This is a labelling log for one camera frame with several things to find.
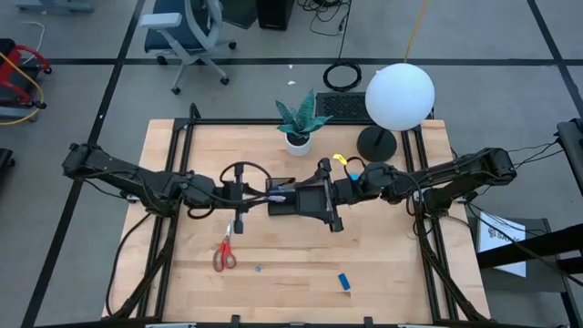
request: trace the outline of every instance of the black lamp stand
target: black lamp stand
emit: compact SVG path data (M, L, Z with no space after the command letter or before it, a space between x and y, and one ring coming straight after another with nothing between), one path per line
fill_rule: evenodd
M362 158L370 162L384 162L396 152L397 140L390 131L373 126L361 132L356 141L356 148Z

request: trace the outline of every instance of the gray office chair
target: gray office chair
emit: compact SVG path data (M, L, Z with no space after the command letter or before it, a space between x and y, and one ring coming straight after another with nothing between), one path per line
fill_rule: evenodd
M157 51L157 61L167 65L164 55L180 58L182 64L172 92L180 93L178 83L188 65L204 63L221 75L220 83L229 84L229 77L211 59L210 51L217 46L237 47L233 39L219 40L222 28L222 4L219 0L157 0L154 13L143 15L139 25L149 29L144 49Z

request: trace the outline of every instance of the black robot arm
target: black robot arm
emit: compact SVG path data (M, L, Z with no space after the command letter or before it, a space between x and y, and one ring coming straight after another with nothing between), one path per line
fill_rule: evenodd
M334 203L355 204L380 197L390 204L398 204L422 191L425 212L441 216L455 199L471 198L475 189L485 185L507 185L516 176L512 160L503 149L482 149L413 173L403 173L385 163L370 163L357 181L347 177L334 182L337 191ZM447 182L441 188L433 188Z
M268 172L266 191L251 188L242 181L244 165L232 165L234 181L213 179L190 171L186 174L154 172L116 159L96 145L70 147L63 163L65 175L71 179L101 179L121 190L124 195L138 197L148 212L170 216L184 203L190 209L235 210L235 232L242 233L241 215L250 208L269 203L270 215L299 214L322 220L330 231L343 230L336 207L380 198L396 204L422 191L424 213L446 215L453 200L472 197L478 187L506 185L516 177L510 157L503 149L483 149L458 160L419 170L411 174L385 163L370 163L357 180L350 177L332 182L329 159L318 162L314 175L302 182L294 178L272 178ZM447 183L441 188L434 186Z

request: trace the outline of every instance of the wooden table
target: wooden table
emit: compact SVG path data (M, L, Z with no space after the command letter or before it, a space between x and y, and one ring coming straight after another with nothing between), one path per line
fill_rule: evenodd
M172 120L150 121L140 166L164 169L172 124ZM428 120L422 127L429 165L451 160L445 123ZM311 152L296 158L287 153L283 135L274 126L195 126L189 169L219 182L223 168L249 160L273 177L305 179L321 158L334 153L346 158L358 155L355 141L362 129L326 126L312 135ZM389 163L406 170L401 137L395 136L399 149ZM417 160L414 141L412 148ZM123 158L123 154L114 156ZM343 178L341 163L333 160L332 169L334 179ZM264 184L264 176L256 169L246 168L243 177L256 189ZM404 202L392 206L372 200L338 210L344 231L330 233L316 219L268 217L266 205L253 208L245 216L245 233L232 237L238 266L217 273L211 258L234 212L216 210L205 220L191 220L182 209L164 321L228 322L239 314L244 323L362 323L364 316L372 316L375 323L430 323L422 256L412 232L414 219L406 214ZM450 214L466 220L459 204L452 206ZM129 205L124 234L143 215L140 204ZM144 273L153 221L140 227L121 252L111 294L114 309ZM470 231L454 220L441 222L452 278L476 309L488 316ZM340 273L352 286L349 292L339 282ZM446 317L443 287L435 277L441 314ZM150 300L157 291L158 282L154 282ZM149 302L148 313L153 313L153 303Z

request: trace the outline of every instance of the yellow object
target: yellow object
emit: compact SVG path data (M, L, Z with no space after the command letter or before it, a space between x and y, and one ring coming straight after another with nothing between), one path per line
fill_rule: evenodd
M407 45L407 52L404 53L404 60L403 62L406 63L407 59L409 58L409 53L411 52L411 45L413 44L413 39L415 39L415 35L417 34L417 30L419 29L419 25L421 25L421 21L423 20L423 16L425 15L425 11L429 6L429 0L424 0L423 7L421 7L421 12L419 12L419 16L417 17L417 21L415 22L415 28L413 29L413 33L411 37L409 37L409 45Z
M11 62L10 59L6 58L6 56L4 56L4 54L1 52L0 52L0 57L3 58L6 61L6 63L8 63L8 65L10 65L13 69L15 69L16 72L20 73L20 75L25 77L30 83L32 83L36 87L36 89L38 90L38 94L40 95L40 102L41 102L41 104L44 103L45 102L45 93L43 92L43 88L41 88L36 83L36 81L34 79L32 79L25 72L23 72L20 68L18 68L13 62ZM30 118L32 118L37 113L38 113L38 108L35 108L35 110L33 110L32 113L28 114L27 116L25 116L23 118L19 118L17 120L11 121L11 122L0 122L0 126L11 126L11 125L15 125L18 123L28 121Z
M334 156L332 156L333 159L338 159L338 161L340 161L344 166L346 166L346 164L348 164L348 162L346 161L346 159L344 158L344 156L340 155L340 154L334 154Z

